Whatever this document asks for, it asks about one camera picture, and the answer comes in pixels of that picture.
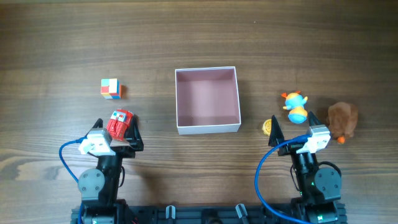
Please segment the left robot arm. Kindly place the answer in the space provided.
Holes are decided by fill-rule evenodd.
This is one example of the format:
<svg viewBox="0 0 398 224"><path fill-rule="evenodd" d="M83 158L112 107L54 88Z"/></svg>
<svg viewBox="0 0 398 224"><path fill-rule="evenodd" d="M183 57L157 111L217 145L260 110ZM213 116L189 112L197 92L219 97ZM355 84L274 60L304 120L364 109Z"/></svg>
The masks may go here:
<svg viewBox="0 0 398 224"><path fill-rule="evenodd" d="M81 205L72 211L71 223L138 223L138 217L124 199L118 199L118 189L124 183L124 158L134 158L144 150L139 133L138 117L132 116L123 138L124 146L112 146L112 137L100 118L81 140L79 150L98 159L94 169L84 171L78 178Z"/></svg>

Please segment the yellow round toy wheel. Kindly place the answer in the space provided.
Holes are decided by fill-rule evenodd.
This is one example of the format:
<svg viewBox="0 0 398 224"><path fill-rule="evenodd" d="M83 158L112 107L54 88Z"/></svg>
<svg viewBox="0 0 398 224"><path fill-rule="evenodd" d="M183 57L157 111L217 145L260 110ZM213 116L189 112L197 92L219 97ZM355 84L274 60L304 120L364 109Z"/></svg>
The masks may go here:
<svg viewBox="0 0 398 224"><path fill-rule="evenodd" d="M263 133L267 136L271 135L271 130L272 130L272 120L271 119L267 119L263 125L262 125L262 130Z"/></svg>

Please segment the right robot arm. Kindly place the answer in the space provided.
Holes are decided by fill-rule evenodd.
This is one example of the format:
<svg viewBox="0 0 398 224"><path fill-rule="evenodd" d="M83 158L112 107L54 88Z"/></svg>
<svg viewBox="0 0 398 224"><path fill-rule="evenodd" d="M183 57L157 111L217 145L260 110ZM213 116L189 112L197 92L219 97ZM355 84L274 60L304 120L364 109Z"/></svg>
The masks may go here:
<svg viewBox="0 0 398 224"><path fill-rule="evenodd" d="M325 149L331 139L329 129L310 112L307 135L288 142L277 118L271 118L269 145L278 148L279 156L290 156L290 173L296 181L300 197L290 203L294 218L310 223L346 223L345 205L341 198L342 177L340 169L331 162L317 161L316 152Z"/></svg>

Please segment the multicolour puzzle cube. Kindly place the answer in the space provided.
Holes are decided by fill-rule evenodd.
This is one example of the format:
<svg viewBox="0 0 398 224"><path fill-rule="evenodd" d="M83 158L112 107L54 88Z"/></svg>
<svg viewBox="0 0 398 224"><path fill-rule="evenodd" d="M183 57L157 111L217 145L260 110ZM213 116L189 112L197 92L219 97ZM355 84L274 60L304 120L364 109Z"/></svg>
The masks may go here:
<svg viewBox="0 0 398 224"><path fill-rule="evenodd" d="M104 78L101 80L101 95L109 99L121 99L121 84L117 78Z"/></svg>

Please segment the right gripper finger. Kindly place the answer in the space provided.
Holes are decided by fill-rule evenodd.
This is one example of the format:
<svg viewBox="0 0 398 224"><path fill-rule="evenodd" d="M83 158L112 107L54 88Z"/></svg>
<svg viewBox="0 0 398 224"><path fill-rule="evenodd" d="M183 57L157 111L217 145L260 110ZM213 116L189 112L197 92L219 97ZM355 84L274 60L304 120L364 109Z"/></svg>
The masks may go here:
<svg viewBox="0 0 398 224"><path fill-rule="evenodd" d="M276 145L285 141L283 132L279 126L277 118L273 115L271 117L271 132L269 136L268 146L275 147Z"/></svg>
<svg viewBox="0 0 398 224"><path fill-rule="evenodd" d="M308 112L308 123L309 126L321 125L320 120L316 117L316 115L312 111Z"/></svg>

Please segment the red toy car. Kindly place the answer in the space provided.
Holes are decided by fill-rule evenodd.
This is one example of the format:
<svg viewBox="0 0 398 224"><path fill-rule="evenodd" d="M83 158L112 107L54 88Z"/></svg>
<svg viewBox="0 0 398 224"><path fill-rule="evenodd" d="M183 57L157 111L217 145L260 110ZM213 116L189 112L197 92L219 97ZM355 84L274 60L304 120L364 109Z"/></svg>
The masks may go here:
<svg viewBox="0 0 398 224"><path fill-rule="evenodd" d="M133 115L132 112L122 109L115 110L112 113L106 129L113 139L118 141L125 140L124 135L131 125Z"/></svg>

